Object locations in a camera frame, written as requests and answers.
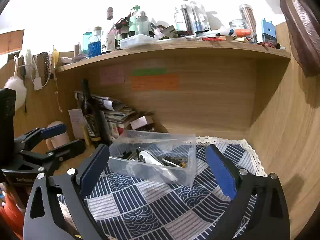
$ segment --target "plastic case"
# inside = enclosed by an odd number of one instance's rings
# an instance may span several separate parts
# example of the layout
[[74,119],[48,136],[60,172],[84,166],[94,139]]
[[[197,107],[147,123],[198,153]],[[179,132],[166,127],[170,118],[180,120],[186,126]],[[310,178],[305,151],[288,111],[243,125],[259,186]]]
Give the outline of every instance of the plastic case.
[[[154,156],[187,157],[186,167],[169,167],[117,158],[140,147]],[[192,186],[196,175],[196,136],[125,130],[109,147],[109,168],[127,176],[151,181]]]
[[156,42],[155,38],[152,38],[152,37],[144,35],[144,34],[137,34],[137,35],[120,40],[120,48],[121,49],[129,49],[134,46],[140,46],[143,44],[151,44],[153,42]]

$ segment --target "fluffy white ball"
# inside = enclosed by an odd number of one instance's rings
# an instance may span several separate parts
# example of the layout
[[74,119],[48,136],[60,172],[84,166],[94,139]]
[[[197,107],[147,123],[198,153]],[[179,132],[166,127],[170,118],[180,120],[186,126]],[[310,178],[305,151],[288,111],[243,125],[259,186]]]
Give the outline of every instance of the fluffy white ball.
[[23,84],[23,80],[19,77],[11,77],[8,79],[4,87],[16,91],[16,111],[17,111],[21,106],[23,106],[26,100],[26,95],[27,95],[27,89]]

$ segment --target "wooden cabinet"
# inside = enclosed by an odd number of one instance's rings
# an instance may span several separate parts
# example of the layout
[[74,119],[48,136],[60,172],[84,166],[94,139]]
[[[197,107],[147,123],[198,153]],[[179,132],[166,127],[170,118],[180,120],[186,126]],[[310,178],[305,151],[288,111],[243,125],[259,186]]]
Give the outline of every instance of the wooden cabinet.
[[24,30],[0,34],[0,55],[22,49]]

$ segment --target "dark wine bottle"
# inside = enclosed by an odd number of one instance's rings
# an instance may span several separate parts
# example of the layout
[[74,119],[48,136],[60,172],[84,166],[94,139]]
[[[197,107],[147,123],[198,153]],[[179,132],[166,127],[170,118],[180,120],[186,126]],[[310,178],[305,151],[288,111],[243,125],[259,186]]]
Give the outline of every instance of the dark wine bottle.
[[81,110],[87,121],[87,130],[90,140],[95,147],[100,143],[109,146],[110,143],[103,127],[100,110],[96,100],[91,97],[87,79],[82,80],[82,92],[84,100],[81,104]]

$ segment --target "red cloth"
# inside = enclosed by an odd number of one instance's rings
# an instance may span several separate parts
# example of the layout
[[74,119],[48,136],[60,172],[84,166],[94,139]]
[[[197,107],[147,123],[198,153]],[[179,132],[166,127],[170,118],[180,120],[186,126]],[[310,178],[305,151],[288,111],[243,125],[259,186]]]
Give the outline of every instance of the red cloth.
[[14,199],[9,194],[5,196],[5,206],[0,207],[0,215],[20,240],[23,240],[24,216],[17,208]]

